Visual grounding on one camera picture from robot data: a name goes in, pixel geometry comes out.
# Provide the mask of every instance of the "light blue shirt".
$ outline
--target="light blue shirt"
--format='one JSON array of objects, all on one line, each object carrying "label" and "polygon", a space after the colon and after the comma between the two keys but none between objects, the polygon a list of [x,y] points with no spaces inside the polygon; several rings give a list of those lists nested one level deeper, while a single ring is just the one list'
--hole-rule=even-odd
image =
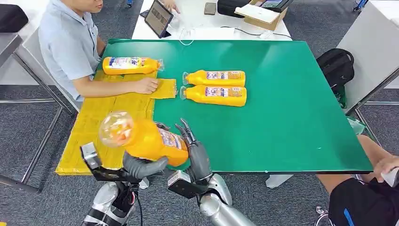
[{"label": "light blue shirt", "polygon": [[100,57],[98,29],[85,12],[83,18],[63,4],[51,0],[39,26],[39,42],[44,62],[54,79],[75,100],[83,101],[72,80],[91,75]]}]

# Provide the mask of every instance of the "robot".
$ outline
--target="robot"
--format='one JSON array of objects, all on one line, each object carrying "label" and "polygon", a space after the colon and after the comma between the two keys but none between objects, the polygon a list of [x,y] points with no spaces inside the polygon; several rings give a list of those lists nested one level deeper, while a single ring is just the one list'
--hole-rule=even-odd
[{"label": "robot", "polygon": [[[176,124],[189,149],[191,166],[186,172],[178,170],[168,178],[168,190],[191,199],[196,197],[200,212],[215,226],[255,226],[241,212],[232,207],[229,189],[223,178],[212,172],[203,144],[193,135],[188,123]],[[98,181],[108,181],[98,191],[82,226],[124,226],[138,203],[139,183],[145,176],[163,170],[167,158],[148,162],[125,153],[123,168],[102,167],[93,143],[80,147],[82,157]]]}]

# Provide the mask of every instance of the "plastic bottle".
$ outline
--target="plastic bottle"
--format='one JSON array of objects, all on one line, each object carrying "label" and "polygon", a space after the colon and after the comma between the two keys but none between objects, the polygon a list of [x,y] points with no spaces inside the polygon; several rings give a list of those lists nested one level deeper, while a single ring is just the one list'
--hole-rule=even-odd
[{"label": "plastic bottle", "polygon": [[245,85],[245,72],[243,71],[204,71],[183,73],[183,85],[212,85],[212,86],[240,86]]},{"label": "plastic bottle", "polygon": [[101,123],[99,136],[105,145],[123,146],[134,157],[156,161],[166,156],[168,164],[175,167],[188,159],[187,146],[178,135],[158,128],[151,120],[133,120],[127,112],[109,114]]},{"label": "plastic bottle", "polygon": [[163,61],[147,57],[106,57],[103,61],[106,74],[149,74],[156,70],[163,70]]},{"label": "plastic bottle", "polygon": [[247,101],[247,89],[232,86],[198,85],[192,88],[182,86],[180,98],[191,99],[198,103],[242,107]]}]

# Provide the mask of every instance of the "detergent bottle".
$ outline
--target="detergent bottle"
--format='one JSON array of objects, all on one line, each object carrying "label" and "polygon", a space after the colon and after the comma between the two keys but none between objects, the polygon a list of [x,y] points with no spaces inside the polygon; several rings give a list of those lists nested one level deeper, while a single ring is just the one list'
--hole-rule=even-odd
[{"label": "detergent bottle", "polygon": [[232,86],[198,85],[192,88],[182,86],[180,98],[191,99],[198,103],[242,107],[247,101],[247,89]]},{"label": "detergent bottle", "polygon": [[243,71],[204,71],[183,73],[183,85],[212,85],[212,86],[240,86],[245,85],[245,72]]},{"label": "detergent bottle", "polygon": [[127,112],[109,114],[100,125],[99,137],[105,145],[122,146],[134,157],[156,161],[166,156],[175,167],[188,159],[187,146],[178,135],[151,120],[134,120]]},{"label": "detergent bottle", "polygon": [[153,60],[147,57],[106,57],[103,61],[103,70],[106,74],[149,74],[156,70],[163,70],[162,60]]}]

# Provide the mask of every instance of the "person's hand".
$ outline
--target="person's hand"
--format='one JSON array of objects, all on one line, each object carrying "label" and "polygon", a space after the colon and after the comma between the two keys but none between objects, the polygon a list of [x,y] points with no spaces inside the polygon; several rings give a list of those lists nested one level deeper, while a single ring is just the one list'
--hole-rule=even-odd
[{"label": "person's hand", "polygon": [[135,93],[151,94],[158,87],[158,80],[153,78],[143,78],[133,82],[132,91]]},{"label": "person's hand", "polygon": [[176,6],[175,0],[163,0],[163,4],[170,12],[172,12],[172,10],[174,9],[177,13],[180,13],[179,9]]},{"label": "person's hand", "polygon": [[381,176],[381,173],[387,174],[396,167],[399,167],[399,157],[397,156],[380,160],[374,167],[375,177],[377,178],[378,182],[384,182],[384,178]]}]

